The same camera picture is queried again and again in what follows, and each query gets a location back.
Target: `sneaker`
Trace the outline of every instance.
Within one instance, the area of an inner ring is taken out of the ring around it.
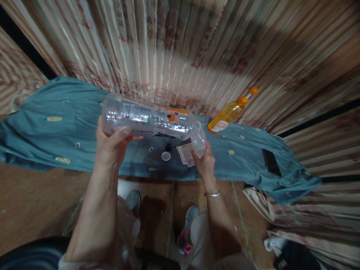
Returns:
[[[141,203],[141,195],[138,190],[132,190],[126,197],[126,203],[130,207],[134,217],[140,218],[139,216],[139,207]]]
[[[188,257],[188,253],[191,252],[191,250],[192,250],[192,247],[185,247],[185,243],[184,243],[185,233],[187,232],[187,230],[190,229],[190,225],[191,225],[192,221],[198,215],[199,215],[199,208],[197,208],[196,206],[193,205],[192,207],[190,207],[188,209],[188,211],[186,213],[185,226],[176,241],[176,245],[179,249],[179,252],[181,254],[184,254],[185,258]]]

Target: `left hand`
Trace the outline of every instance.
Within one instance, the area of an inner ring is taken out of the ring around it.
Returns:
[[[131,133],[131,127],[124,126],[113,135],[107,136],[102,129],[102,119],[99,116],[96,130],[97,149],[95,166],[118,170],[124,161],[128,143],[143,138],[142,136],[131,136]]]

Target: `wooden floor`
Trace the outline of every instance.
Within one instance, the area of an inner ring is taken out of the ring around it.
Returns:
[[[0,162],[0,255],[29,241],[67,234],[76,224],[90,174],[56,168],[33,172]],[[258,269],[273,269],[275,255],[263,240],[270,224],[242,192],[243,182],[219,181],[225,204],[239,233],[241,244]],[[121,177],[118,195],[137,189],[141,193],[141,229],[135,245],[188,265],[175,240],[185,224],[188,208],[206,207],[201,180],[171,182]]]

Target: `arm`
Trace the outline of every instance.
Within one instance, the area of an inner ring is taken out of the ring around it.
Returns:
[[[99,117],[94,170],[79,220],[65,254],[67,262],[105,262],[114,247],[117,218],[117,179],[126,146],[138,136],[123,127],[107,137]]]
[[[192,151],[196,169],[200,173],[204,182],[206,193],[216,193],[219,191],[214,176],[215,158],[211,152],[209,142],[206,142],[206,150],[201,158]],[[208,216],[211,241],[214,247],[216,258],[219,260],[226,256],[241,251],[239,235],[235,230],[235,226],[229,212],[221,198],[207,198]]]

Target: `teal cloth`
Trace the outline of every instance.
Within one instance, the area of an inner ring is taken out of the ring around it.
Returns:
[[[93,170],[96,127],[102,102],[108,94],[91,84],[58,77],[32,94],[19,111],[0,125],[0,159],[33,170],[53,167]],[[204,127],[216,158],[215,176],[219,180],[244,181],[266,191],[280,204],[288,204],[321,185],[321,178],[307,175],[284,141],[265,130],[231,124],[220,134],[207,131],[208,118],[196,118]],[[165,145],[172,144],[171,159],[161,159]],[[173,181],[194,180],[196,168],[183,165],[175,146],[179,140],[144,138],[128,145],[119,175],[159,178]],[[268,172],[261,149],[274,153],[282,177]]]

